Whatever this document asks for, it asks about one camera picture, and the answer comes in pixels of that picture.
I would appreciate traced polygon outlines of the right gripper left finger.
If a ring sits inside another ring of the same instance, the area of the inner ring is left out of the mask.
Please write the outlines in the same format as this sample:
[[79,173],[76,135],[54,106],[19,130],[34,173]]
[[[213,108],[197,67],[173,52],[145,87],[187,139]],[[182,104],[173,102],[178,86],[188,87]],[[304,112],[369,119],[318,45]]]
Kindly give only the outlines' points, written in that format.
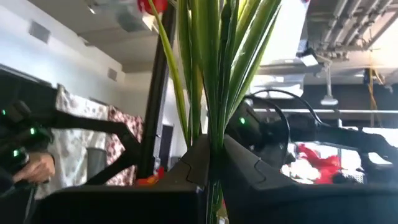
[[81,185],[44,198],[31,224],[206,224],[210,142],[203,134],[154,185]]

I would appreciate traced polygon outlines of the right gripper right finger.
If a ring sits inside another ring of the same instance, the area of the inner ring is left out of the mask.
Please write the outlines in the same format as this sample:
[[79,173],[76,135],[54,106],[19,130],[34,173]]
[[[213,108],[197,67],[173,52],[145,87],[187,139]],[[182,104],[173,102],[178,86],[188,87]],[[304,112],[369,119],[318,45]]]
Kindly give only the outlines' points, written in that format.
[[398,224],[398,187],[301,184],[230,136],[220,181],[230,224]]

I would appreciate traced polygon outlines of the red artificial flower bunch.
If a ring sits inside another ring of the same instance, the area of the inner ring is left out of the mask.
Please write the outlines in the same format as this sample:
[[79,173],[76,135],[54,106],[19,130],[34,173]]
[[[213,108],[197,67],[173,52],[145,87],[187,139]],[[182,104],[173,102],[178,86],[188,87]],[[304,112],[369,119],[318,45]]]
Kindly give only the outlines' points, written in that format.
[[259,67],[282,0],[174,1],[179,58],[164,27],[159,35],[188,146],[199,140],[201,100],[206,100],[210,185],[205,223],[216,224],[223,194],[215,170],[221,163],[224,131]]
[[310,180],[315,184],[333,184],[333,178],[342,169],[340,158],[332,155],[321,158],[317,151],[308,148],[305,144],[298,144],[295,148],[298,155],[297,162]]

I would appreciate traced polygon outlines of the orange red object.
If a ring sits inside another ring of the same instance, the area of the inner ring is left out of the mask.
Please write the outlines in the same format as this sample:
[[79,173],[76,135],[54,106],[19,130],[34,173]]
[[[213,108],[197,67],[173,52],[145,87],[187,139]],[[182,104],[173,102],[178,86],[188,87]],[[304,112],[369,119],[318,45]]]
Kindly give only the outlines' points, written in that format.
[[159,166],[158,169],[156,170],[155,174],[143,178],[143,179],[136,179],[134,185],[136,187],[140,186],[150,186],[158,183],[160,179],[162,179],[165,175],[165,169],[163,166]]

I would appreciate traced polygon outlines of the grey cylinder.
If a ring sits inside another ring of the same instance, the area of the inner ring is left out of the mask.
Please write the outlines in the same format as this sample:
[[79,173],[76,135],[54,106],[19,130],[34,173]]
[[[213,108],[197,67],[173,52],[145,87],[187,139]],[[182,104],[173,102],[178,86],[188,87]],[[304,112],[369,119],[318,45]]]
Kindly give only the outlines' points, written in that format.
[[106,166],[106,151],[99,148],[89,147],[87,151],[87,180],[101,172]]

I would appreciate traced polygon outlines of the silver horizontal bar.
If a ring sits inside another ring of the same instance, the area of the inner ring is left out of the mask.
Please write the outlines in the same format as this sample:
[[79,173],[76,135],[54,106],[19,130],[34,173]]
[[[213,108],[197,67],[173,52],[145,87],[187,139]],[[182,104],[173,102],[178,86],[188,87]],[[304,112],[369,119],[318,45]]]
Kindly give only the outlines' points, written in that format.
[[[255,108],[255,112],[276,112],[275,109],[261,109]],[[284,113],[310,113],[309,109],[281,109]],[[324,110],[324,109],[315,109],[313,110],[315,113],[351,113],[351,114],[398,114],[398,110]]]

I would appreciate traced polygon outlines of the white pendant lamp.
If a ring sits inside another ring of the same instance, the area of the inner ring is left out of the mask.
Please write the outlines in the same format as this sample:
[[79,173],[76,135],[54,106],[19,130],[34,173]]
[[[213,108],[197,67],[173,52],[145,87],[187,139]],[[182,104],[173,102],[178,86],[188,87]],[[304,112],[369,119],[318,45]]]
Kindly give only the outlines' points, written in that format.
[[323,106],[336,106],[338,105],[338,100],[333,97],[332,88],[331,88],[331,64],[332,61],[327,60],[325,62],[325,71],[326,71],[326,95],[321,100],[321,105]]

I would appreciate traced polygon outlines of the person's hand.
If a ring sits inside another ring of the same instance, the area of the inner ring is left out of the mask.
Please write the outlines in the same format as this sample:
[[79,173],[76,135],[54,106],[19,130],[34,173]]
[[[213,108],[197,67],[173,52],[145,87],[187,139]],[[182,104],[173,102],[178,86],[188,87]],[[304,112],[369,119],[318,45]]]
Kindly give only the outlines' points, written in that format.
[[29,161],[19,172],[13,176],[14,182],[26,180],[40,184],[48,181],[55,175],[53,156],[47,152],[32,152]]

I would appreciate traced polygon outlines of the black aluminium table frame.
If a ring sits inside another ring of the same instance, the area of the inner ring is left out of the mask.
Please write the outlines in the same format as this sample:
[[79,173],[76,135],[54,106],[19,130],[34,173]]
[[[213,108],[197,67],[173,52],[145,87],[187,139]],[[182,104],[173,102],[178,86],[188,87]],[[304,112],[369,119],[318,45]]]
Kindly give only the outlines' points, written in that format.
[[142,155],[137,166],[137,178],[143,179],[153,174],[155,162],[159,159],[162,134],[162,119],[165,96],[169,79],[169,67],[161,36],[158,36],[152,78],[147,99],[144,132],[142,135]]

